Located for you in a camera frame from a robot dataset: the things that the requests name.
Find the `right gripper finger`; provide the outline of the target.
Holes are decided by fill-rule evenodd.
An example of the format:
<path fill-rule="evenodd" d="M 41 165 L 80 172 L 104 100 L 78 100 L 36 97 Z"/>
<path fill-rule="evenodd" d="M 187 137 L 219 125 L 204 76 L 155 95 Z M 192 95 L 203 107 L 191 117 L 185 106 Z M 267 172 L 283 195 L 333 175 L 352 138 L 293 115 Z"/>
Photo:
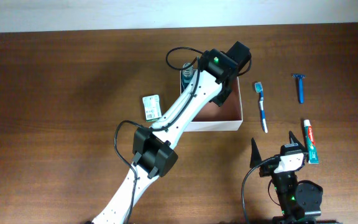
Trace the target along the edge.
<path fill-rule="evenodd" d="M 304 147 L 304 145 L 302 145 L 302 143 L 295 137 L 295 135 L 293 134 L 292 131 L 289 131 L 288 135 L 289 135 L 289 140 L 290 140 L 291 144 L 293 144 L 294 146 L 297 146 L 298 149 L 301 150 L 302 152 L 306 152 L 306 147 Z"/>
<path fill-rule="evenodd" d="M 259 149 L 257 147 L 256 141 L 254 138 L 251 139 L 251 157 L 250 157 L 250 168 L 255 168 L 262 163 L 262 158 L 260 156 Z"/>

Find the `teal mouthwash bottle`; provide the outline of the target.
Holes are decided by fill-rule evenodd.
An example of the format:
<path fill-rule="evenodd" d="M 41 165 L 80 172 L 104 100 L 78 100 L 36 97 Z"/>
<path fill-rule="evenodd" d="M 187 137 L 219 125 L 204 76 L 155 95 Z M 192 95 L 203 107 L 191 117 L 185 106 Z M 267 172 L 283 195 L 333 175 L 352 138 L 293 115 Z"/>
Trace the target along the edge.
<path fill-rule="evenodd" d="M 185 63 L 181 71 L 181 92 L 183 93 L 187 86 L 191 83 L 194 75 L 194 68 L 192 63 Z"/>

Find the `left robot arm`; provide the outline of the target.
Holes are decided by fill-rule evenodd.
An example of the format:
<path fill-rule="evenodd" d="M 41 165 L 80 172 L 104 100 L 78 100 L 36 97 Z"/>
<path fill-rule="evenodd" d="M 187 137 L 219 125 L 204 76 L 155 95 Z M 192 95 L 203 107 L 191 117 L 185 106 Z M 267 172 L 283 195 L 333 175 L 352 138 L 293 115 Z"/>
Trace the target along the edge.
<path fill-rule="evenodd" d="M 236 42 L 227 52 L 217 49 L 201 53 L 193 61 L 198 68 L 190 83 L 161 118 L 150 127 L 136 126 L 129 172 L 103 211 L 92 223 L 129 222 L 136 203 L 158 178 L 178 160 L 175 147 L 186 127 L 208 103 L 222 106 L 232 92 L 232 83 L 252 65 L 250 49 Z"/>

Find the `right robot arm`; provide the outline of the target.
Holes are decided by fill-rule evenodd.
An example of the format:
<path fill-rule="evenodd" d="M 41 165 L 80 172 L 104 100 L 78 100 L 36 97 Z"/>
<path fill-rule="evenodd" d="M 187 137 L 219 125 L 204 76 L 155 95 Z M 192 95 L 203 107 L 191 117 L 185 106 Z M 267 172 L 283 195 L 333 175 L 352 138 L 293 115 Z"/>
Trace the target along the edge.
<path fill-rule="evenodd" d="M 272 218 L 272 223 L 318 223 L 321 215 L 323 188 L 310 181 L 297 179 L 295 174 L 304 165 L 308 150 L 292 132 L 289 144 L 280 153 L 263 160 L 255 139 L 251 139 L 250 171 L 259 170 L 260 177 L 270 177 L 278 197 L 282 214 Z"/>

